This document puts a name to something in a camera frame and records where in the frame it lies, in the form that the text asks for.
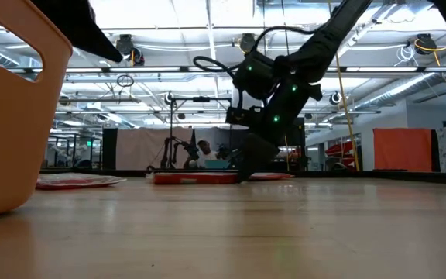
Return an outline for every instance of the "orange plastic bin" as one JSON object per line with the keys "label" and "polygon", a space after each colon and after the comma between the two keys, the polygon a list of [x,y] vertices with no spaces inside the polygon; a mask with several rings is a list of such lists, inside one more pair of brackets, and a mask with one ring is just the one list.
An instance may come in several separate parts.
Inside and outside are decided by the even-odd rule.
{"label": "orange plastic bin", "polygon": [[43,70],[27,81],[0,67],[0,213],[33,193],[67,62],[70,42],[30,0],[0,1],[0,25],[37,50]]}

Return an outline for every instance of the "orange partition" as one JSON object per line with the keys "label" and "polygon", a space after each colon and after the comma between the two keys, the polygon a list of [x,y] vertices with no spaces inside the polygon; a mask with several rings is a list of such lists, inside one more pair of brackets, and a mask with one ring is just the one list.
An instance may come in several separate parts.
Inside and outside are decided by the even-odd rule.
{"label": "orange partition", "polygon": [[430,129],[374,129],[375,169],[431,172]]}
{"label": "orange partition", "polygon": [[70,42],[30,0],[0,1],[0,25],[37,50],[43,70],[27,81],[0,67],[0,213],[27,201],[36,186]]}

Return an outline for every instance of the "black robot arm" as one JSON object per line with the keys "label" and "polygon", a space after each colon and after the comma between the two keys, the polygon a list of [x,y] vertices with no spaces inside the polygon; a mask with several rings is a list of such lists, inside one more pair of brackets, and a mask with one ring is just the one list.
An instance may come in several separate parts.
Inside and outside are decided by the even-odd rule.
{"label": "black robot arm", "polygon": [[[249,134],[238,149],[242,158],[238,166],[240,181],[276,157],[278,143],[309,97],[321,99],[320,85],[311,84],[322,79],[343,39],[371,1],[344,0],[330,20],[316,30],[296,53],[271,60],[258,52],[255,46],[246,55],[233,78],[234,86],[255,99],[270,99],[264,108],[244,110],[239,106],[227,111],[227,122],[249,127]],[[446,0],[432,2],[446,20]]]}
{"label": "black robot arm", "polygon": [[[174,152],[172,158],[168,158],[168,149],[171,143],[175,143],[173,145]],[[186,150],[189,153],[190,158],[192,158],[193,160],[199,159],[199,155],[197,154],[199,149],[195,145],[183,141],[175,136],[167,137],[164,140],[164,153],[161,159],[161,166],[160,166],[161,169],[175,168],[174,164],[177,163],[177,150],[179,145],[184,147],[184,150]]]}

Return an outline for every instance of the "red mat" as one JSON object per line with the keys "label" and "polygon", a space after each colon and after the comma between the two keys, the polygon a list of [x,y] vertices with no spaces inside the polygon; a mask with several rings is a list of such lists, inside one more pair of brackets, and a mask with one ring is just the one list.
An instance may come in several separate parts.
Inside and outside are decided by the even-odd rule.
{"label": "red mat", "polygon": [[124,178],[93,174],[40,174],[36,189],[70,190],[84,188],[103,188],[126,181]]}
{"label": "red mat", "polygon": [[[253,174],[250,181],[273,181],[292,177],[289,174]],[[237,183],[237,174],[226,173],[185,173],[154,174],[154,184],[234,184]]]}

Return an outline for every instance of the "person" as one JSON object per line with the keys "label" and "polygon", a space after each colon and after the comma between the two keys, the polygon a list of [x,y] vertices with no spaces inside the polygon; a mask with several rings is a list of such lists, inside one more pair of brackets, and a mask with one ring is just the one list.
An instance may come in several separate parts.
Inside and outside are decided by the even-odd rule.
{"label": "person", "polygon": [[197,152],[199,159],[194,160],[192,157],[188,157],[184,168],[205,168],[206,160],[218,159],[218,154],[211,150],[211,145],[208,141],[199,140],[197,146],[199,147],[199,152]]}

